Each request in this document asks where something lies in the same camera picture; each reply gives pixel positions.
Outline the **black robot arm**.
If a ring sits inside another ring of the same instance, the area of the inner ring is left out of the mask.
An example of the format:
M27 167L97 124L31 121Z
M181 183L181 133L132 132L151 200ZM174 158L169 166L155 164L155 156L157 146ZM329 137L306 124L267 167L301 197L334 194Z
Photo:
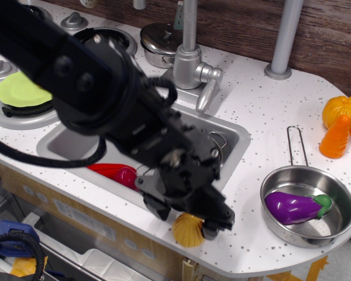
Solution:
M183 122L173 108L174 84L148 78L135 59L103 37L80 43L17 1L0 1L0 54L52 94L60 121L70 130L98 136L97 151L83 160L51 160L22 153L0 141L0 153L44 167L84 167L100 160L106 143L154 169L136 180L146 207L159 219L171 210L203 220L213 240L232 229L234 212L213 186L220 177L219 150L203 129Z

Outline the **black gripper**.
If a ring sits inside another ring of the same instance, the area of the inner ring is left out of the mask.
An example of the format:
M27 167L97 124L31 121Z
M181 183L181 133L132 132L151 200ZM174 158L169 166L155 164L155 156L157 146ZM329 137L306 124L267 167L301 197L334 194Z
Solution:
M203 174L170 173L163 177L154 168L151 176L139 176L136 187L143 196L146 208L158 219L168 219L171 210L189 213L204 220L202 236L213 241L220 231L231 230L234 212L225 204L224 196L212 185L212 179Z

